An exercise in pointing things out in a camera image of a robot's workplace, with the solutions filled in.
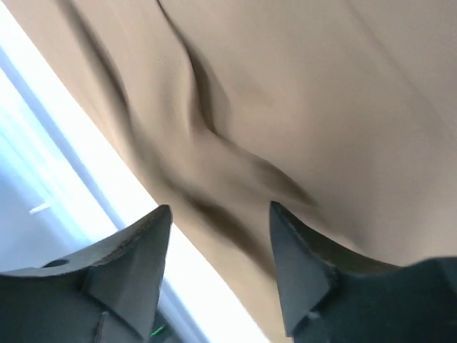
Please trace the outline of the brown fabric skirt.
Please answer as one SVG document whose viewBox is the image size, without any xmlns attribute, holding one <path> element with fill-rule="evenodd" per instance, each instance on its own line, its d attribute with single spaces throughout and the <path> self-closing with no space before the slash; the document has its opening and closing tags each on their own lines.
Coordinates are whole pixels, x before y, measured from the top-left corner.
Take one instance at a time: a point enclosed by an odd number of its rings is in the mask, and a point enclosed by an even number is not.
<svg viewBox="0 0 457 343">
<path fill-rule="evenodd" d="M 271 201 L 388 264 L 456 253 L 454 1 L 6 7 L 271 342 Z"/>
</svg>

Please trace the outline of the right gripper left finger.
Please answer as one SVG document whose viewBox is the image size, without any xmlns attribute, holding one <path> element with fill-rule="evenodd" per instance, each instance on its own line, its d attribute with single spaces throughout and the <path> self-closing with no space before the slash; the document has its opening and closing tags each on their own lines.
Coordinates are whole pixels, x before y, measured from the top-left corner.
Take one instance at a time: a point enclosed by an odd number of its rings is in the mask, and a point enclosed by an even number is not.
<svg viewBox="0 0 457 343">
<path fill-rule="evenodd" d="M 171 224 L 161 205 L 41 268 L 1 273 L 1 341 L 148 342 Z"/>
</svg>

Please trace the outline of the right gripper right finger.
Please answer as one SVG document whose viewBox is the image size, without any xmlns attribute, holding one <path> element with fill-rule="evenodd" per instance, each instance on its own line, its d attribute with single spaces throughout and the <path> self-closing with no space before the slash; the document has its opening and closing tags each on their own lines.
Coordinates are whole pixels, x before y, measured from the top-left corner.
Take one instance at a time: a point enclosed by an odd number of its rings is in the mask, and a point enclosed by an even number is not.
<svg viewBox="0 0 457 343">
<path fill-rule="evenodd" d="M 295 342 L 454 342 L 456 258 L 399 267 L 355 253 L 272 202 L 286 335 Z"/>
</svg>

